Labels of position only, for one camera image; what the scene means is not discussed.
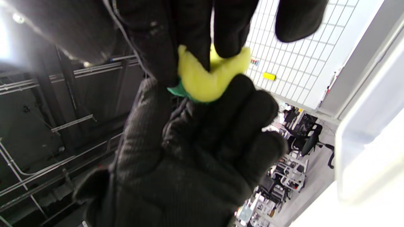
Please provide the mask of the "person's right hand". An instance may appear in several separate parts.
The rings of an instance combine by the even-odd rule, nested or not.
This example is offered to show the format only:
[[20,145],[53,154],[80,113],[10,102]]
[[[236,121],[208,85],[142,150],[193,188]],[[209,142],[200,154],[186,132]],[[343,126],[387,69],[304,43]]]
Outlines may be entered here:
[[235,76],[210,104],[172,95],[144,79],[114,161],[73,193],[90,227],[226,227],[287,149],[263,131],[278,114],[271,94]]

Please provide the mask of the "person's left hand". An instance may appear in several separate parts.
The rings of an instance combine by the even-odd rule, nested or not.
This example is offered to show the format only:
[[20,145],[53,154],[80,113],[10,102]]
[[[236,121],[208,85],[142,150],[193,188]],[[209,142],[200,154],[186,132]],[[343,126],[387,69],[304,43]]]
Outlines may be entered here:
[[167,87],[178,85],[179,45],[204,68],[214,43],[222,58],[241,51],[258,0],[2,0],[37,34],[67,56],[92,65],[113,53],[122,33],[143,69]]

